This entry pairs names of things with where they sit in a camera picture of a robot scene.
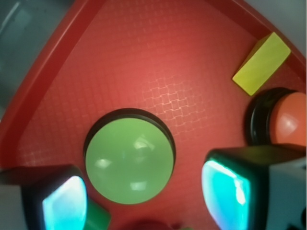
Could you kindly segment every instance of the yellow block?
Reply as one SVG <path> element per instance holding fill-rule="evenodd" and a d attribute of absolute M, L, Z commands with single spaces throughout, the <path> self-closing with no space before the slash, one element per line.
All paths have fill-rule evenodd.
<path fill-rule="evenodd" d="M 232 80 L 252 96 L 290 53 L 282 39 L 272 33 L 256 43 Z"/>

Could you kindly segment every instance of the red object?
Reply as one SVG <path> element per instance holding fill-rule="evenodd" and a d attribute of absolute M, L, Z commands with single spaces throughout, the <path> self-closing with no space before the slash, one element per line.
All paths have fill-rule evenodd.
<path fill-rule="evenodd" d="M 306 146 L 306 94 L 295 92 L 278 101 L 270 117 L 270 136 L 275 144 Z"/>
<path fill-rule="evenodd" d="M 232 81 L 256 41 L 276 31 L 243 0 L 76 0 L 0 123 L 0 166 L 74 163 L 83 172 L 90 127 L 119 108 L 147 110 L 172 132 L 174 172 L 152 200 L 107 208 L 110 229 L 156 219 L 216 229 L 201 191 L 212 148 L 243 146 L 250 97 Z M 261 88 L 306 92 L 306 59 L 288 61 Z"/>
<path fill-rule="evenodd" d="M 125 226 L 126 230 L 173 230 L 173 228 L 167 226 L 161 222 L 155 221 L 142 221 L 130 226 Z"/>

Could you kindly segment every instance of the round button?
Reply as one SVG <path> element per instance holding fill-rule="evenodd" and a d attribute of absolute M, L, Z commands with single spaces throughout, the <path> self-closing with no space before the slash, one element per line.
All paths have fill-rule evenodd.
<path fill-rule="evenodd" d="M 272 143 L 306 146 L 306 94 L 295 92 L 281 98 L 270 117 Z"/>
<path fill-rule="evenodd" d="M 152 122 L 119 118 L 89 141 L 85 166 L 95 189 L 121 204 L 147 201 L 166 186 L 174 167 L 172 143 Z"/>

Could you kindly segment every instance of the cyan light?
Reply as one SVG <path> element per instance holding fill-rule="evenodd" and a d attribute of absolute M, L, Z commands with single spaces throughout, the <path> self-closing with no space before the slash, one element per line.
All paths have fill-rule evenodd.
<path fill-rule="evenodd" d="M 79 176 L 72 176 L 43 200 L 46 230 L 82 230 L 86 211 L 86 188 Z"/>
<path fill-rule="evenodd" d="M 250 182 L 210 160 L 202 168 L 202 190 L 207 208 L 222 230 L 248 229 Z"/>

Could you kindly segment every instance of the orange button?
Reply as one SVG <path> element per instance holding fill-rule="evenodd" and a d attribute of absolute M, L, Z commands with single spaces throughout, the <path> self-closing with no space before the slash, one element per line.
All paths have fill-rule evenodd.
<path fill-rule="evenodd" d="M 270 136 L 274 144 L 306 146 L 306 94 L 295 92 L 279 100 L 270 118 Z"/>

